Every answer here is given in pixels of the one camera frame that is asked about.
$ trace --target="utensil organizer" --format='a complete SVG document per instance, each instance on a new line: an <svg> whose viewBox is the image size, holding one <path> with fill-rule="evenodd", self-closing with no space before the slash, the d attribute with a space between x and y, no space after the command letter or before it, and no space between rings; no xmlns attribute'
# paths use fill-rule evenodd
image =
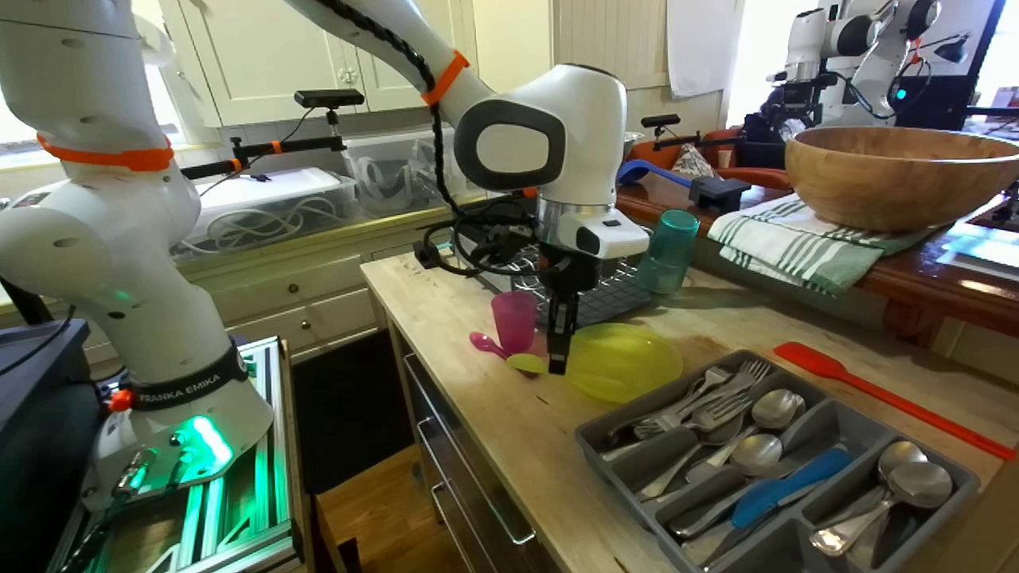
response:
<svg viewBox="0 0 1019 573"><path fill-rule="evenodd" d="M785 472L796 472L815 456L828 450L849 453L849 465L842 469L833 477L812 487L806 497L793 499L789 505L768 515L760 526L732 535L730 545L711 560L693 563L683 539L672 535L672 526L699 522L718 499L730 497L732 491L744 487L755 477L744 477L739 469L724 465L712 477L677 485L657 499L640 499L638 491L660 472L667 472L683 453L699 443L699 433L687 426L670 430L654 435L632 453L601 460L604 435L617 426L626 426L667 406L683 401L690 395L693 383L704 379L706 370L739 374L747 361L768 362L772 375L755 384L755 395L772 387L793 387L806 397L803 415L778 433L785 443ZM879 456L899 435L895 430L875 424L872 417L839 406L822 387L796 379L793 374L773 365L772 361L739 350L730 355L690 375L683 375L672 384L664 384L624 407L616 407L577 430L584 456L588 465L607 482L607 487L632 505L632 514L660 539L664 552L677 569L712 569L712 573L893 573L901 569L925 542L941 531L952 514L966 505L968 497L978 494L978 477L961 472L957 462L943 460L941 453L926 453L930 462L943 465L952 474L952 497L936 509L910 509L899 505L888 514L885 535L871 545L872 560L862 560L859 552L846 556L826 556L809 545L809 535L822 526L831 526L846 515L859 515L879 503L875 487L879 482Z"/></svg>

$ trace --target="green light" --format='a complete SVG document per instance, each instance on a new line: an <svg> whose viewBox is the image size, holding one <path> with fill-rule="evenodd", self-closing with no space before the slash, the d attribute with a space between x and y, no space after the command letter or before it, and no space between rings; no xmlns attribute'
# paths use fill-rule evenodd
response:
<svg viewBox="0 0 1019 573"><path fill-rule="evenodd" d="M209 417L192 417L177 426L181 472L177 485L221 474L234 462L234 450Z"/></svg>

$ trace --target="drawer handle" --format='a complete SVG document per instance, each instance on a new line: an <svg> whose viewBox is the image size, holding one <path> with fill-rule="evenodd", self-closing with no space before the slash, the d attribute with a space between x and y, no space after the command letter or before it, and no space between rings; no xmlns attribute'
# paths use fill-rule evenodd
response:
<svg viewBox="0 0 1019 573"><path fill-rule="evenodd" d="M431 453L431 460L435 462L435 472L441 472L441 477L449 485L449 472L443 469L443 462L441 462L441 456L435 456L435 450L431 445L431 435L428 435L428 426L431 424L435 424L434 417L422 417L418 419L418 435L422 435L422 443L423 443L423 450ZM465 472L473 474L473 482L475 482L475 487L479 487L479 477L475 477L475 472L467 469L467 462L454 453L454 460L465 465ZM531 531L526 531L526 535L517 535L514 529L511 529L511 522L502 519L502 514L487 499L487 494L480 491L480 497L484 497L484 505L493 514L493 519L501 522L501 529L502 529L502 535L517 545L517 548L521 548L521 545L530 545L530 542L536 542L537 535L536 535L536 529Z"/></svg>
<svg viewBox="0 0 1019 573"><path fill-rule="evenodd" d="M443 499L441 499L443 491L451 497L451 491L445 487L445 482L441 482L441 485L431 487L434 505L435 505L441 519L445 522L445 531L449 531L449 539L451 539L454 554L460 554L461 560L467 560L467 552L465 552L460 531L451 529L449 514L445 514L445 505L443 505Z"/></svg>

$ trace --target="window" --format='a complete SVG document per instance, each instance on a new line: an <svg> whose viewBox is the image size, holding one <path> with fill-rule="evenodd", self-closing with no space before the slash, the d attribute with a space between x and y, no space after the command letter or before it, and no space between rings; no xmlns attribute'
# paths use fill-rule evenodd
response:
<svg viewBox="0 0 1019 573"><path fill-rule="evenodd" d="M992 37L992 49L985 55L981 80L978 80L978 105L981 108L1005 108L1010 102L1001 102L1010 89L1019 102L1019 0L1005 0L1005 10L996 19L996 31Z"/></svg>
<svg viewBox="0 0 1019 573"><path fill-rule="evenodd" d="M819 0L744 0L735 64L730 80L726 124L742 124L772 95L772 80L787 68L787 37L796 14Z"/></svg>

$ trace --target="kitchen counter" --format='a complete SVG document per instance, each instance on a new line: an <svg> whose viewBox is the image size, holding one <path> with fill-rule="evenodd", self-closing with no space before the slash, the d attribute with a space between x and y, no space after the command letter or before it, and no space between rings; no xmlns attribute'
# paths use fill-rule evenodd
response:
<svg viewBox="0 0 1019 573"><path fill-rule="evenodd" d="M467 330L493 330L492 292L479 280L423 271L412 256L371 261L364 275L394 334L422 358L561 569L670 569L657 539L616 499L574 435L579 424L612 406L574 391L563 379L526 379L502 361L479 355L467 343ZM772 350L779 340L806 340L888 391L1019 445L1016 391L888 337L826 325L796 305L779 305L701 271L690 271L670 305L643 313L638 323L672 337L687 370L732 350L755 350L785 362ZM846 384L800 375L919 445L948 456L985 485L1001 472L996 460L933 433Z"/></svg>

